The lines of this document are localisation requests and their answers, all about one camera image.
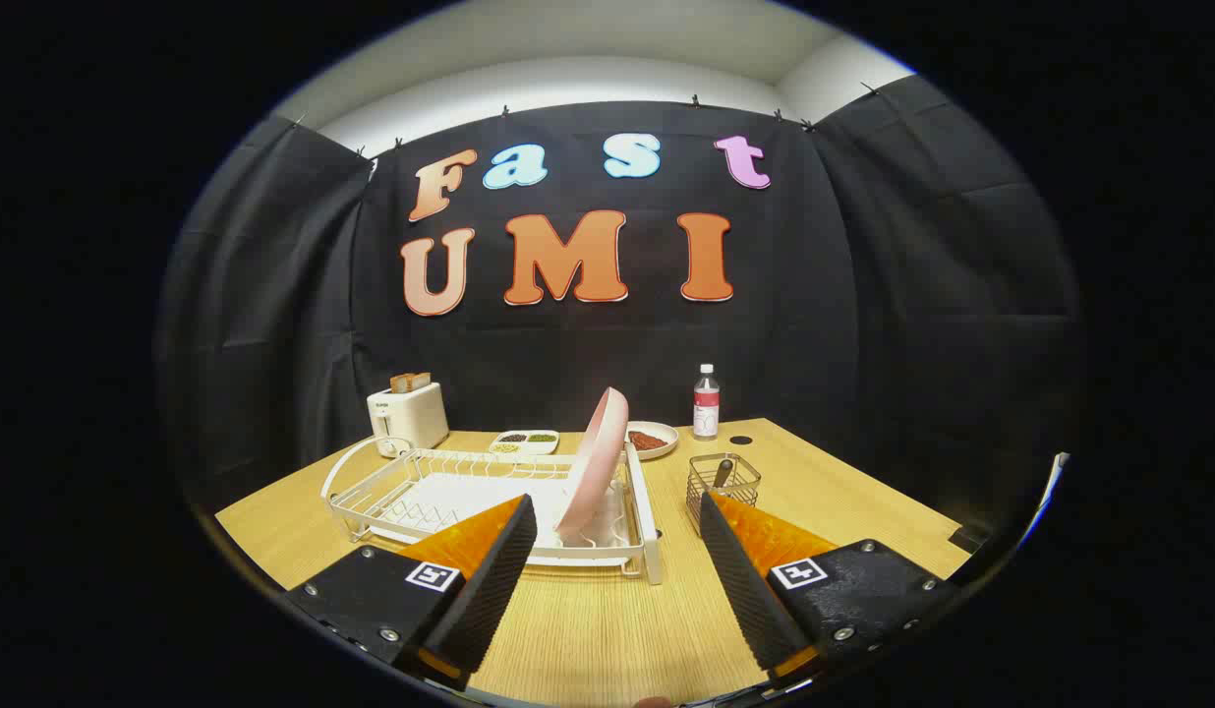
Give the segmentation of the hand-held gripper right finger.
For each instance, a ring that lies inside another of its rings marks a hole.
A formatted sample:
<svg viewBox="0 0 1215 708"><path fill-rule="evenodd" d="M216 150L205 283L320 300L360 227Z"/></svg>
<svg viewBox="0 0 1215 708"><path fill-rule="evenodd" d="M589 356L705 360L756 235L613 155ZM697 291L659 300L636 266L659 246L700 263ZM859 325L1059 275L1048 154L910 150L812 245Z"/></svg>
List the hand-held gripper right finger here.
<svg viewBox="0 0 1215 708"><path fill-rule="evenodd" d="M837 546L719 493L699 499L699 534L772 686L859 672L957 599L956 584L881 540Z"/></svg>

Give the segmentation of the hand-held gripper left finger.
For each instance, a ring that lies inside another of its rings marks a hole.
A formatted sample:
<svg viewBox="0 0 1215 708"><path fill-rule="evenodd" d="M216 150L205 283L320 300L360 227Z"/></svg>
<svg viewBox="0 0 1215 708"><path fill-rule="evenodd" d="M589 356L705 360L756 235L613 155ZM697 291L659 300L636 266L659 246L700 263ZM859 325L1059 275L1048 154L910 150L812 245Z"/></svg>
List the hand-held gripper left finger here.
<svg viewBox="0 0 1215 708"><path fill-rule="evenodd" d="M286 591L301 621L355 653L445 689L485 661L537 537L518 495L392 553L364 544Z"/></svg>

